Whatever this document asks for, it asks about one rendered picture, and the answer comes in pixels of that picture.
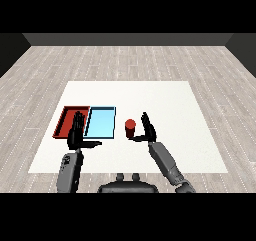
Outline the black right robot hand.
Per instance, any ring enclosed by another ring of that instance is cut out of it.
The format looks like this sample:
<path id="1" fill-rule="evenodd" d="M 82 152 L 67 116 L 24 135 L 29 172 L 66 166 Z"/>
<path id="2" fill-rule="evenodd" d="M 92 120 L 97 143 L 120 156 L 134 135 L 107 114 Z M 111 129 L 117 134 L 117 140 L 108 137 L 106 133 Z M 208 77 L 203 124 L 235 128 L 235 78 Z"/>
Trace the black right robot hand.
<path id="1" fill-rule="evenodd" d="M 144 128 L 144 135 L 132 137 L 132 140 L 135 142 L 155 142 L 156 141 L 156 131 L 154 126 L 151 124 L 150 119 L 146 112 L 141 116 L 142 125 Z"/>

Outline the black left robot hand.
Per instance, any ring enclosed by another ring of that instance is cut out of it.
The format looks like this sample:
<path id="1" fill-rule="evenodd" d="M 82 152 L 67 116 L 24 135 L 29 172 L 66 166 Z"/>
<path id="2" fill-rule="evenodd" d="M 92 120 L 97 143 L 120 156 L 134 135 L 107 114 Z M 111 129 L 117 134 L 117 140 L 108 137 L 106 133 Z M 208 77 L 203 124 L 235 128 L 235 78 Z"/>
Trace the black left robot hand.
<path id="1" fill-rule="evenodd" d="M 84 141 L 83 128 L 85 116 L 77 111 L 74 114 L 72 127 L 68 132 L 67 145 L 70 150 L 77 150 L 80 148 L 94 148 L 101 145 L 100 141 Z"/>

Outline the red shallow open box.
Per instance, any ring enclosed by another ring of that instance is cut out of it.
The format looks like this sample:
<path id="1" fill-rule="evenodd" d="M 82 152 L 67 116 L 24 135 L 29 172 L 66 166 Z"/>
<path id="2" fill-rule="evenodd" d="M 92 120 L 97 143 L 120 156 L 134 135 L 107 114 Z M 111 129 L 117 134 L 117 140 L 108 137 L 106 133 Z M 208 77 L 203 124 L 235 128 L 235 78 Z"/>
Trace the red shallow open box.
<path id="1" fill-rule="evenodd" d="M 53 138 L 67 139 L 69 130 L 73 124 L 75 113 L 79 111 L 82 115 L 85 116 L 84 120 L 87 120 L 89 109 L 89 106 L 65 106 L 53 133 Z"/>

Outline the small red can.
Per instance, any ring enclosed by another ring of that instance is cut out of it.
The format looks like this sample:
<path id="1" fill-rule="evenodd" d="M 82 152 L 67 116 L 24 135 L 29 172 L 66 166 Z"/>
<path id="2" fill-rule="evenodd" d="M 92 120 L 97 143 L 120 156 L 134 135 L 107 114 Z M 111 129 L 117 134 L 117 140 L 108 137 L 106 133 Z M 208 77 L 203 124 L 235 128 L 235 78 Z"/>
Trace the small red can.
<path id="1" fill-rule="evenodd" d="M 125 122 L 125 132 L 127 138 L 132 138 L 135 133 L 136 122 L 133 119 L 128 119 Z"/>

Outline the light blue shallow open box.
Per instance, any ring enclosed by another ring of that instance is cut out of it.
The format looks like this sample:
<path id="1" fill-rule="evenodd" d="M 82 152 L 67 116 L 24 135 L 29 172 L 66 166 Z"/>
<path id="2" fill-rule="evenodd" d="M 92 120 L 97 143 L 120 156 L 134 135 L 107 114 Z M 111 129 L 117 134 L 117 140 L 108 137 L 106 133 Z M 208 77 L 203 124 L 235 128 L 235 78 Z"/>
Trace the light blue shallow open box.
<path id="1" fill-rule="evenodd" d="M 114 106 L 92 106 L 83 138 L 113 139 L 115 131 L 116 108 Z"/>

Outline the dark grey robot body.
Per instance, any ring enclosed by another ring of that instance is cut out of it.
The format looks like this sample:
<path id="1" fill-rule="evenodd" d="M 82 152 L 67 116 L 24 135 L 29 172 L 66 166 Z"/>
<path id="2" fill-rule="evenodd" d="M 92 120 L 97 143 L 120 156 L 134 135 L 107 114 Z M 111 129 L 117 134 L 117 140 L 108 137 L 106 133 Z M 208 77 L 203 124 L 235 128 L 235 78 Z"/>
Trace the dark grey robot body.
<path id="1" fill-rule="evenodd" d="M 142 182 L 138 173 L 132 174 L 131 181 L 125 181 L 124 174 L 118 173 L 116 180 L 101 185 L 98 193 L 158 193 L 158 189 L 155 185 Z"/>

